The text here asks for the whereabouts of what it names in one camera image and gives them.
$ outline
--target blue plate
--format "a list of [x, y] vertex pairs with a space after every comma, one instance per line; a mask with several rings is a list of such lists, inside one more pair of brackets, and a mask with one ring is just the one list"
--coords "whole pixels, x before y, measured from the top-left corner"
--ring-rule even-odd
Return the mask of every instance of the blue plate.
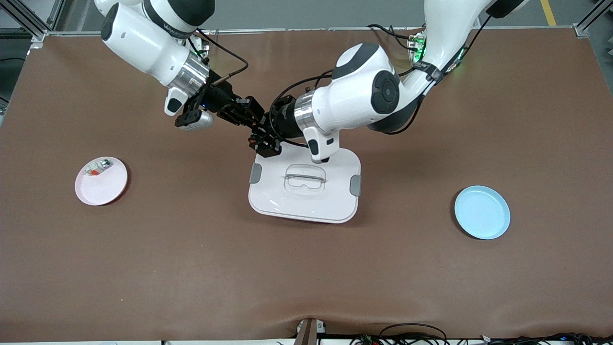
[[495, 190], [474, 185], [455, 199], [455, 218], [470, 235], [480, 239], [501, 236], [511, 223], [511, 211]]

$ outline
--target plate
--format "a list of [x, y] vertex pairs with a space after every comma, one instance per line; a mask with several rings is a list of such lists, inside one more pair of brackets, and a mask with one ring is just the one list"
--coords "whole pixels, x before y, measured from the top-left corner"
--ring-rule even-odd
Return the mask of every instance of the plate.
[[479, 239], [500, 237], [511, 223], [511, 211], [495, 190], [474, 185], [455, 199], [455, 218], [470, 235]]
[[[85, 167], [91, 163], [108, 159], [111, 166], [100, 175], [90, 176], [83, 173]], [[75, 193], [83, 203], [100, 206], [117, 199], [128, 184], [128, 170], [126, 166], [114, 157], [99, 157], [84, 165], [75, 180]]]

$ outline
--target brown tabletop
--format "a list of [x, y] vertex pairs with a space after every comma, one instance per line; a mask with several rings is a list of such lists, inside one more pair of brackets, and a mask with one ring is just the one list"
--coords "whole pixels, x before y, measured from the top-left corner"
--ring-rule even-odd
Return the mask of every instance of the brown tabletop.
[[[219, 41], [251, 64], [235, 92], [265, 106], [361, 41], [407, 67], [393, 38], [367, 31]], [[364, 177], [342, 225], [253, 211], [249, 130], [182, 132], [165, 95], [97, 37], [31, 52], [0, 128], [0, 341], [273, 338], [304, 317], [331, 332], [613, 332], [613, 98], [571, 29], [486, 30], [407, 132], [342, 132]], [[130, 186], [82, 204], [75, 176], [106, 155]], [[509, 203], [499, 239], [454, 224], [455, 195], [476, 184]]]

